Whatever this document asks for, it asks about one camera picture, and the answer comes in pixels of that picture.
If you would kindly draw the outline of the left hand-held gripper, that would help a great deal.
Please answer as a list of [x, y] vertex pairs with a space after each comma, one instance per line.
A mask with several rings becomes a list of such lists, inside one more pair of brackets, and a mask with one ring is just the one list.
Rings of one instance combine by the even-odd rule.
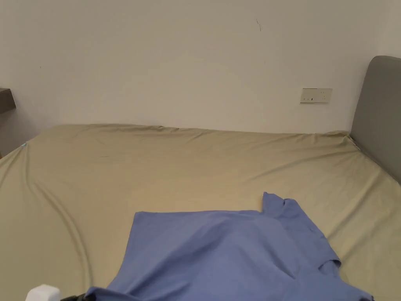
[[59, 288], [42, 284], [32, 288], [27, 296], [26, 301], [84, 301], [85, 294], [73, 295], [61, 299], [61, 291]]

